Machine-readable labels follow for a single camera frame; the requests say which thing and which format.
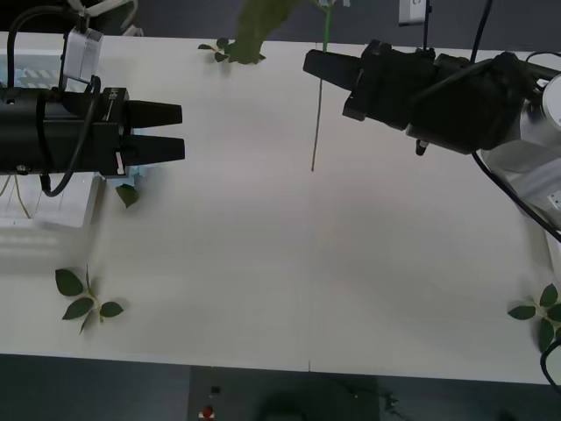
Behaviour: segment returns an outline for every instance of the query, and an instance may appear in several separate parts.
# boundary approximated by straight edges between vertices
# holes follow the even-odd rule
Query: wire
[[[429,44],[429,16],[430,16],[430,0],[427,0],[424,9],[423,51],[427,51],[428,44]]]
[[[479,21],[479,28],[477,28],[477,35],[475,35],[475,40],[473,41],[473,48],[472,48],[472,58],[470,59],[471,63],[475,62],[477,58],[477,52],[479,51],[479,43],[481,42],[481,36],[483,35],[483,30],[485,29],[485,25],[487,23],[487,19],[489,18],[489,13],[491,13],[491,8],[493,7],[493,0],[487,0],[485,4],[485,9],[483,10],[483,15],[481,16],[481,20]]]
[[[27,216],[27,219],[31,219],[32,217],[29,216],[29,212],[27,211],[27,208],[24,205],[24,201],[21,200],[21,193],[19,192],[18,175],[14,175],[14,180],[16,181],[16,193],[18,194],[18,201],[19,201],[19,204],[21,205],[21,209],[24,210],[24,213]]]
[[[459,72],[456,72],[455,74],[447,77],[446,79],[443,79],[439,83],[435,83],[434,85],[431,85],[427,89],[425,89],[425,90],[421,91],[420,93],[418,93],[417,95],[413,96],[411,98],[411,101],[410,101],[411,105],[414,105],[415,103],[418,103],[419,101],[426,98],[427,96],[431,96],[431,95],[437,93],[439,90],[441,90],[442,88],[445,88],[446,86],[450,85],[451,83],[457,82],[461,79],[464,79],[465,77],[467,77],[469,75],[473,75],[473,74],[475,74],[475,73],[477,73],[481,70],[487,69],[488,67],[491,66],[492,63],[493,63],[492,59],[487,59],[487,60],[480,61],[477,64],[473,64],[469,68],[464,68],[464,69],[460,70]]]
[[[16,74],[16,65],[14,59],[14,49],[16,45],[16,35],[18,35],[18,31],[21,29],[23,25],[30,19],[39,17],[39,16],[58,16],[61,18],[65,18],[72,22],[76,22],[79,20],[79,16],[75,13],[67,11],[63,7],[59,6],[39,6],[33,7],[28,11],[24,11],[21,15],[19,15],[11,24],[10,32],[8,34],[8,88],[14,87],[15,82],[15,74]]]
[[[561,395],[561,388],[559,388],[559,386],[553,381],[553,379],[550,376],[550,372],[547,370],[547,359],[550,356],[550,354],[558,347],[561,346],[561,339],[557,339],[555,340],[546,350],[545,352],[542,354],[542,357],[540,358],[540,367],[542,368],[542,372],[543,375],[545,376],[545,378],[547,379],[547,381],[550,383],[551,387],[559,394]]]
[[[86,139],[88,138],[89,129],[91,128],[94,121],[94,115],[99,103],[101,84],[102,82],[99,77],[92,76],[91,82],[86,88],[86,92],[91,89],[92,85],[94,89],[91,101],[89,103],[88,113],[86,114],[86,118],[84,119],[84,126],[82,127],[82,131],[80,132],[80,137],[78,138],[78,143],[76,143],[76,148],[74,150],[74,154],[72,155],[72,159],[68,164],[67,172],[62,177],[62,180],[60,180],[59,185],[54,190],[51,190],[51,177],[49,176],[49,174],[42,174],[39,177],[39,179],[41,180],[41,188],[43,189],[43,193],[45,193],[45,196],[47,197],[58,196],[62,192],[62,190],[67,187],[68,182],[70,182],[70,179],[74,174],[76,165],[78,164],[78,159],[82,154],[84,143],[86,143]]]
[[[472,157],[475,159],[475,162],[477,163],[479,168],[481,168],[481,170],[485,173],[485,175],[489,177],[491,181],[494,182],[495,185],[499,189],[501,189],[508,197],[510,197],[510,199],[516,204],[516,206],[518,206],[520,209],[526,212],[526,214],[529,217],[534,219],[534,221],[536,221],[545,231],[547,231],[547,233],[549,233],[551,237],[561,242],[561,234],[559,234],[559,232],[557,232],[557,230],[553,226],[551,226],[546,221],[544,221],[543,218],[541,218],[525,202],[523,202],[523,200],[521,200],[521,198],[518,197],[518,195],[516,195],[516,193],[513,190],[511,190],[501,178],[499,178],[499,176],[495,175],[487,167],[487,165],[485,165],[485,163],[481,160],[481,158],[479,157],[479,155],[477,155],[477,153],[472,153]]]

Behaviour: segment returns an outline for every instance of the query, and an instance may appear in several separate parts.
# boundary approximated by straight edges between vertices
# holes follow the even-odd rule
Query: white table
[[[187,159],[129,210],[107,191],[82,249],[0,261],[0,352],[544,382],[529,325],[506,314],[551,282],[544,236],[469,158],[415,156],[402,133],[343,118],[347,94],[325,85],[312,174],[313,45],[228,68],[200,42],[104,39],[103,85],[180,103],[183,125],[153,132],[179,133]],[[53,270],[86,261],[126,311],[81,337]]]

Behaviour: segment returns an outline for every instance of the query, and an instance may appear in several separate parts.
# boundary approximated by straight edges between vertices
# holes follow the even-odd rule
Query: leaf
[[[63,296],[79,296],[84,292],[84,286],[68,269],[59,269],[54,272],[56,279],[56,288]]]
[[[134,187],[129,186],[128,184],[123,184],[117,187],[116,191],[119,197],[121,197],[124,206],[126,206],[127,208],[134,205],[139,199],[137,190],[135,190]]]
[[[233,60],[241,64],[259,62],[259,52],[266,37],[281,26],[300,0],[245,0],[238,17]]]
[[[119,304],[109,301],[102,305],[102,309],[99,311],[99,315],[103,316],[104,318],[113,318],[121,314],[123,311],[123,307],[121,307]]]
[[[78,298],[68,306],[67,312],[64,313],[64,316],[62,316],[62,320],[72,320],[73,318],[80,318],[88,311],[90,311],[93,305],[94,301],[91,298],[88,298],[86,296],[83,298]]]
[[[90,310],[88,315],[86,316],[86,318],[84,318],[84,321],[82,322],[82,327],[80,328],[80,334],[82,335],[82,331],[84,330],[84,328],[86,327],[86,325],[89,325],[93,320],[93,315],[95,314],[95,312],[93,310]]]
[[[532,305],[521,305],[509,311],[508,315],[516,320],[528,320],[536,315],[536,307]]]
[[[543,353],[553,340],[553,325],[549,322],[549,320],[544,318],[542,319],[538,335],[537,342],[540,346],[540,352]]]
[[[215,58],[216,61],[221,63],[222,61],[226,60],[228,58],[228,56],[224,55],[224,54],[220,54],[220,53],[214,53],[214,58]]]
[[[547,310],[549,318],[555,322],[561,322],[561,304],[555,304]]]
[[[540,305],[543,307],[551,307],[557,301],[559,297],[557,293],[557,288],[552,283],[545,287],[540,298]]]
[[[236,43],[232,42],[231,44],[228,44],[227,46],[224,47],[224,54],[226,55],[230,55],[231,54],[231,49],[234,47]]]
[[[224,50],[228,46],[228,44],[230,44],[230,41],[226,38],[217,39],[217,47],[221,50]]]

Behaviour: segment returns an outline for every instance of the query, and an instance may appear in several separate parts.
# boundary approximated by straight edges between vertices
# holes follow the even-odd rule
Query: leaf cluster
[[[561,303],[555,285],[550,284],[543,290],[539,304],[519,305],[508,312],[516,320],[530,320],[539,316],[538,346],[543,353],[554,338],[561,339]]]
[[[63,296],[78,297],[68,306],[62,320],[74,320],[86,316],[82,322],[80,333],[93,321],[96,313],[100,323],[103,323],[104,318],[113,318],[124,311],[123,307],[112,301],[100,305],[89,282],[88,268],[86,268],[86,288],[84,288],[78,276],[69,269],[55,271],[54,277],[56,288]]]

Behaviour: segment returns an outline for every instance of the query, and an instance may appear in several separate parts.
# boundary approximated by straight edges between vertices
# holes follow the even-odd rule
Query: green plant
[[[337,0],[309,1],[319,10],[328,13]],[[259,62],[261,46],[267,36],[280,27],[301,4],[302,0],[245,0],[238,16],[238,29],[234,47],[231,49],[231,60],[241,64]]]
[[[94,290],[89,283],[89,271],[86,267],[86,289],[78,276],[69,269],[59,269],[55,271],[56,288],[63,296],[80,296],[73,301],[67,308],[62,320],[74,320],[86,316],[82,322],[80,333],[94,320],[97,313],[99,322],[103,323],[105,318],[113,318],[123,312],[123,307],[119,304],[109,301],[100,304]]]
[[[232,49],[234,48],[235,42],[230,43],[229,39],[226,38],[219,38],[217,39],[216,46],[210,46],[208,44],[201,44],[198,49],[199,50],[209,50],[214,52],[214,60],[218,63],[221,63],[224,60],[228,60],[230,63],[234,63],[235,60],[232,56]],[[259,61],[263,61],[266,57],[263,54],[259,54]]]
[[[508,312],[516,320],[530,320],[539,316],[538,347],[543,353],[554,337],[561,339],[561,303],[555,285],[550,284],[543,290],[540,303],[532,299],[532,303],[519,305]]]

